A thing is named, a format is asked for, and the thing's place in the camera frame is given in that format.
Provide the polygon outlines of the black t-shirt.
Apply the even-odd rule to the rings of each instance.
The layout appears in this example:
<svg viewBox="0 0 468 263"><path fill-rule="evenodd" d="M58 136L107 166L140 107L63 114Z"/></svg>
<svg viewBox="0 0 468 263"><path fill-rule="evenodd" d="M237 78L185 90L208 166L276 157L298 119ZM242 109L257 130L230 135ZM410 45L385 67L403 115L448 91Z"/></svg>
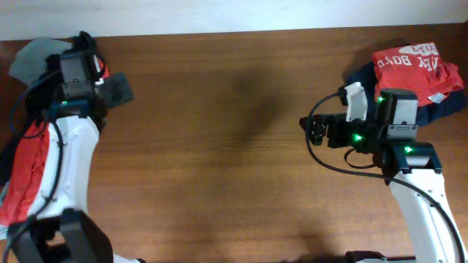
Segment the black t-shirt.
<svg viewBox="0 0 468 263"><path fill-rule="evenodd" d="M52 77L51 74L60 70L60 55L97 49L96 40L85 31L72 39L72 43L35 39L17 53L10 67L10 76L29 87L26 90L27 119L23 130L15 134L1 152L1 186L5 186L12 176L14 156L21 135L32 123L42 121L41 110L51 103L53 87L59 84L59 77Z"/></svg>

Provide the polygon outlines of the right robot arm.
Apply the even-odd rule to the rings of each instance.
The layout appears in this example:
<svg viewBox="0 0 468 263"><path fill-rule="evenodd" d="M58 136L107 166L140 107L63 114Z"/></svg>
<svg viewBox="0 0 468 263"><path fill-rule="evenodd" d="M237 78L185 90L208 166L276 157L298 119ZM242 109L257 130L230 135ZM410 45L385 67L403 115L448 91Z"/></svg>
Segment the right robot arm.
<svg viewBox="0 0 468 263"><path fill-rule="evenodd" d="M445 191L442 163L434 146L417 140L418 98L400 88L386 88L377 97L374 117L366 115L367 100L362 89L342 87L336 97L347 111L318 114L313 107L300 120L306 147L328 141L329 148L349 147L370 154L371 167L341 169L311 156L321 166L342 174L379 178L398 202L414 249L403 262L466 262L467 249L451 213Z"/></svg>

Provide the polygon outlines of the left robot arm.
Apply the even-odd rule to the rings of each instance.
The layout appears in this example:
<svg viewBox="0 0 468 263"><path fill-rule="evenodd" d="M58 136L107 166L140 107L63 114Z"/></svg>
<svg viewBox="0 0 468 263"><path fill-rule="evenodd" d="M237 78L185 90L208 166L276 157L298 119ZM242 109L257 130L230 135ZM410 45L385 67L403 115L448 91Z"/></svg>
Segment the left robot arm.
<svg viewBox="0 0 468 263"><path fill-rule="evenodd" d="M109 108L128 88L107 75L93 50L53 57L46 73L20 100L31 122L16 132L1 223L7 229L2 261L123 262L88 215L88 181Z"/></svg>

